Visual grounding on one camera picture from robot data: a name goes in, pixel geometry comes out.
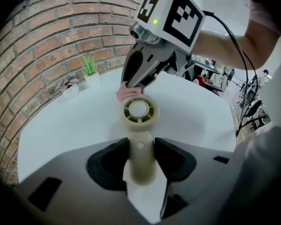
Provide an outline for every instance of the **robotic arm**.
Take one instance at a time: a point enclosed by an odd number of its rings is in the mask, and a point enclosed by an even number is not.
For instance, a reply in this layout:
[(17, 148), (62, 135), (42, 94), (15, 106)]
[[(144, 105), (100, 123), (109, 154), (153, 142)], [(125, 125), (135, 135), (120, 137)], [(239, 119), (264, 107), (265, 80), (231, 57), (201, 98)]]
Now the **robotic arm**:
[(136, 43), (128, 53), (122, 82), (128, 88), (150, 85), (161, 71), (182, 76), (205, 15), (193, 0), (143, 0), (130, 27)]

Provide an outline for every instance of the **brick wall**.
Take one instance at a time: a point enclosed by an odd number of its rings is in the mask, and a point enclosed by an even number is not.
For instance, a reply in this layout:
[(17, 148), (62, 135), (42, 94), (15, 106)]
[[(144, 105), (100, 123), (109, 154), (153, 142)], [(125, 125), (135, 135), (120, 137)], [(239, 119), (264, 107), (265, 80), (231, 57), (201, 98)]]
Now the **brick wall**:
[(20, 0), (0, 31), (0, 178), (18, 182), (21, 130), (60, 94), (68, 75), (81, 82), (81, 56), (100, 73), (124, 64), (141, 0)]

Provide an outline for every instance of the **potted plant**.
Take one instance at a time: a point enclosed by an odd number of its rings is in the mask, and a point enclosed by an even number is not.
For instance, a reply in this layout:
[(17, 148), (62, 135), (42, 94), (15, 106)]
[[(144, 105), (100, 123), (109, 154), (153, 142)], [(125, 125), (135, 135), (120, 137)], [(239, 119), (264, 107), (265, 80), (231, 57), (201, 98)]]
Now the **potted plant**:
[(84, 64), (82, 65), (82, 70), (84, 73), (84, 78), (88, 85), (93, 87), (98, 87), (100, 85), (99, 73), (97, 72), (97, 66), (94, 63), (94, 59), (90, 60), (89, 57), (85, 58), (82, 56)]
[(79, 93), (79, 87), (77, 85), (77, 82), (79, 82), (77, 78), (69, 76), (66, 79), (62, 79), (57, 84), (56, 91), (60, 90), (62, 92), (62, 95), (68, 99), (74, 98)]

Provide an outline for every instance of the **black cable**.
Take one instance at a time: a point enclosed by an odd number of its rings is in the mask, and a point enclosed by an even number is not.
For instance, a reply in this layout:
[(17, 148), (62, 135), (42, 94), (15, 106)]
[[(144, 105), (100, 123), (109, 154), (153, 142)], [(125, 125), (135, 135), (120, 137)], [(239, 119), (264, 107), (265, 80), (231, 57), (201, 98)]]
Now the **black cable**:
[(239, 133), (239, 130), (240, 130), (241, 126), (242, 126), (242, 121), (243, 121), (243, 119), (244, 119), (244, 103), (245, 103), (245, 97), (246, 97), (246, 95), (247, 95), (248, 83), (249, 83), (248, 68), (247, 68), (247, 65), (246, 65), (246, 63), (245, 63), (244, 52), (243, 52), (243, 50), (240, 48), (240, 46), (239, 46), (239, 44), (238, 44), (238, 42), (237, 42), (237, 40), (236, 40), (234, 34), (232, 33), (232, 31), (229, 29), (229, 27), (228, 27), (220, 18), (218, 18), (217, 16), (215, 16), (214, 13), (211, 13), (211, 12), (208, 12), (208, 11), (203, 11), (203, 12), (204, 12), (204, 14), (205, 14), (206, 16), (210, 16), (210, 17), (213, 17), (214, 19), (216, 19), (216, 20), (225, 28), (225, 30), (228, 32), (228, 34), (229, 34), (229, 36), (230, 36), (230, 38), (231, 38), (231, 40), (232, 40), (234, 46), (237, 48), (237, 50), (238, 50), (238, 52), (239, 52), (239, 55), (241, 56), (241, 58), (242, 58), (242, 60), (243, 60), (244, 67), (245, 67), (245, 70), (246, 70), (246, 84), (245, 84), (245, 92), (244, 92), (243, 110), (242, 110), (241, 115), (240, 115), (240, 120), (241, 120), (241, 122), (240, 122), (240, 125), (239, 125), (239, 128), (238, 128), (238, 131), (236, 132), (236, 137), (237, 137), (237, 136), (238, 136), (238, 133)]
[(254, 118), (254, 119), (251, 119), (249, 121), (247, 121), (245, 124), (243, 124), (240, 128), (242, 129), (244, 126), (256, 121), (256, 120), (259, 120), (261, 118), (269, 118), (269, 116), (266, 114), (266, 115), (263, 115), (263, 116), (260, 116), (260, 117), (257, 117), (257, 118)]
[(238, 136), (239, 130), (240, 130), (241, 126), (242, 126), (243, 119), (244, 119), (245, 115), (247, 114), (247, 112), (248, 112), (248, 110), (249, 110), (249, 108), (250, 108), (250, 106), (251, 106), (251, 103), (254, 101), (254, 99), (255, 99), (255, 97), (256, 97), (256, 95), (257, 95), (257, 91), (258, 91), (258, 78), (257, 78), (257, 74), (256, 74), (255, 67), (253, 66), (251, 60), (249, 59), (249, 57), (247, 56), (247, 54), (245, 54), (245, 52), (244, 52), (244, 55), (246, 56), (246, 58), (248, 59), (248, 61), (250, 62), (251, 66), (252, 66), (252, 68), (253, 68), (253, 70), (254, 70), (254, 73), (255, 73), (255, 76), (254, 76), (254, 77), (256, 78), (256, 91), (254, 92), (254, 96), (252, 97), (252, 99), (251, 99), (251, 101), (250, 101), (250, 104), (249, 104), (249, 106), (247, 107), (247, 110), (244, 112), (244, 115), (243, 115), (243, 117), (241, 118), (241, 121), (240, 121), (240, 124), (239, 124), (239, 128), (238, 128), (238, 130), (237, 130), (237, 132), (236, 132), (236, 137)]

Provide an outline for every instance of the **plastic spool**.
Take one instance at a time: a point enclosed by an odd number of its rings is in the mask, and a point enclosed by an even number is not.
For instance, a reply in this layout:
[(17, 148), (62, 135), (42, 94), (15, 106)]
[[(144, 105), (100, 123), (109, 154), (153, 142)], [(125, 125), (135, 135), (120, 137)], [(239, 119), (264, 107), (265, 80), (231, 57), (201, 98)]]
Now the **plastic spool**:
[(128, 131), (150, 131), (159, 117), (158, 104), (147, 95), (128, 97), (120, 104), (120, 119)]
[(135, 118), (142, 118), (147, 116), (149, 112), (148, 103), (145, 101), (133, 101), (129, 105), (129, 113)]
[(159, 106), (149, 96), (132, 96), (121, 102), (119, 115), (129, 133), (131, 178), (139, 185), (150, 184), (156, 171), (154, 139), (150, 131), (159, 120)]

